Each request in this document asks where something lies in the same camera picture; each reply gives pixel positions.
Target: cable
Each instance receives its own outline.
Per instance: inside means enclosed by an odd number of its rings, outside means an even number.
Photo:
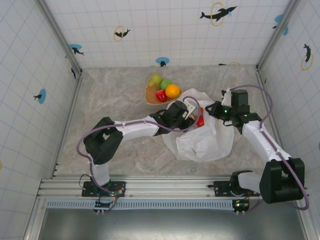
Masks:
[[[251,87],[251,88],[256,88],[256,89],[260,89],[261,91],[263,91],[269,98],[270,100],[270,109],[269,111],[267,112],[267,114],[265,115],[265,117],[261,120],[260,122],[260,129],[262,129],[263,127],[263,123],[264,121],[269,117],[269,115],[271,114],[272,112],[272,109],[274,107],[274,103],[273,103],[273,100],[272,100],[272,97],[271,95],[268,93],[267,90],[265,90],[263,87],[260,87],[260,86],[257,86],[257,85],[251,85],[251,84],[246,84],[246,85],[240,85],[240,86],[236,86],[234,88],[231,88],[230,91],[232,90],[235,90],[235,89],[240,89],[240,88],[246,88],[246,87]],[[299,188],[301,189],[302,193],[303,193],[303,196],[304,196],[304,200],[305,200],[305,206],[304,207],[299,207],[299,206],[296,206],[296,205],[293,205],[292,203],[290,202],[287,202],[288,205],[290,205],[291,207],[295,208],[295,209],[298,209],[298,210],[301,210],[301,211],[305,211],[309,208],[309,198],[308,198],[308,194],[304,188],[304,186],[302,185],[301,181],[299,180],[297,174],[295,173],[295,171],[292,169],[292,167],[289,165],[289,163],[286,161],[286,159],[284,158],[284,156],[281,154],[281,152],[278,152],[277,150],[277,147],[274,145],[274,143],[271,141],[271,139],[267,136],[267,134],[264,132],[264,131],[261,131],[262,135],[265,137],[265,139],[269,142],[269,144],[272,146],[272,148],[277,152],[278,156],[280,157],[280,159],[282,160],[282,162],[285,164],[285,166],[288,168],[288,170],[290,171],[290,173],[292,174],[293,178],[295,179],[296,183],[298,184]]]
[[[81,185],[80,185],[80,182],[81,182],[81,179],[82,179],[84,176],[87,176],[87,177],[91,178],[90,175],[88,175],[88,174],[82,174],[82,175],[81,175],[81,177],[80,177],[80,179],[79,179],[79,186],[80,186],[80,188],[82,188],[82,189],[84,188],[84,186],[81,186]]]
[[[199,117],[200,117],[200,114],[201,114],[201,110],[200,110],[200,104],[199,104],[199,102],[198,102],[193,96],[185,96],[185,97],[183,98],[183,101],[184,101],[185,99],[192,99],[192,100],[194,100],[195,103],[196,103],[196,105],[197,105],[197,108],[198,108],[198,115],[197,115],[197,117],[196,117],[196,120],[194,121],[194,123],[193,123],[191,126],[189,126],[189,127],[187,127],[187,128],[184,128],[184,129],[170,129],[170,128],[168,128],[168,127],[166,127],[166,126],[163,126],[163,125],[161,125],[161,124],[159,124],[159,123],[157,123],[157,122],[153,122],[153,121],[149,121],[149,120],[137,120],[137,121],[127,122],[127,123],[125,123],[124,125],[118,123],[118,124],[109,124],[109,125],[97,127],[97,128],[95,128],[95,129],[92,129],[91,131],[87,132],[85,135],[83,135],[83,136],[79,139],[79,141],[77,142],[77,144],[76,144],[76,152],[77,152],[81,157],[84,157],[84,158],[88,159],[88,161],[89,161],[89,166],[90,166],[90,167],[89,167],[89,168],[90,168],[90,174],[91,174],[90,177],[91,177],[91,180],[93,181],[93,183],[94,183],[99,189],[101,189],[101,190],[103,190],[104,192],[107,192],[108,194],[112,195],[112,192],[111,192],[110,190],[108,190],[108,189],[106,189],[106,188],[104,188],[104,187],[102,187],[102,186],[100,186],[100,185],[98,184],[98,182],[97,182],[97,180],[96,180],[96,178],[95,178],[95,176],[94,176],[94,172],[93,172],[93,161],[92,161],[91,157],[89,157],[88,155],[83,154],[83,153],[80,151],[80,144],[81,144],[81,142],[82,142],[87,136],[89,136],[89,135],[91,135],[91,134],[93,134],[93,133],[95,133],[95,132],[101,131],[101,130],[103,130],[103,129],[116,128],[116,127],[124,127],[124,126],[130,126],[130,125],[135,125],[135,124],[143,124],[143,123],[153,124],[153,125],[156,125],[156,126],[162,128],[162,129],[168,130],[168,131],[170,131],[170,132],[186,132],[187,130],[193,128],[194,125],[198,122]],[[112,204],[112,206],[111,206],[108,210],[106,210],[106,212],[110,212],[110,211],[116,206],[117,201],[118,201],[118,198],[117,198],[116,195],[114,195],[114,204]]]

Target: green apple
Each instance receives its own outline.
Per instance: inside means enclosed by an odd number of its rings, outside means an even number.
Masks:
[[[166,90],[166,87],[169,85],[169,84],[172,84],[172,81],[170,79],[163,79],[160,83],[160,88],[163,89],[163,90]]]
[[[148,82],[149,87],[153,87],[155,85],[159,85],[162,81],[162,76],[160,76],[158,73],[154,73],[151,75],[150,80]]]

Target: white plastic bag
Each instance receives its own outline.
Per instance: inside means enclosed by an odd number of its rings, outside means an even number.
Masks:
[[[214,103],[205,92],[199,92],[194,88],[185,91],[177,100],[183,101],[186,96],[197,99],[203,109]],[[186,100],[195,105],[192,99]],[[234,128],[224,126],[222,120],[215,119],[207,111],[203,112],[203,118],[204,126],[202,127],[196,126],[186,133],[170,132],[162,135],[165,145],[178,160],[209,162],[230,154],[235,135]]]

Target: ventilation grate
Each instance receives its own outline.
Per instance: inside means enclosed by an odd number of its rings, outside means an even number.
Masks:
[[[96,209],[96,200],[92,199],[50,199],[47,208],[50,209]],[[135,209],[216,209],[233,210],[232,200],[179,200],[179,199],[119,199],[114,210],[135,210]]]

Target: orange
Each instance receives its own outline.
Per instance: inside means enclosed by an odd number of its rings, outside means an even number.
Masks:
[[[165,95],[168,98],[171,99],[175,99],[176,97],[178,97],[180,94],[180,88],[175,85],[175,84],[169,84],[166,88],[165,88]]]

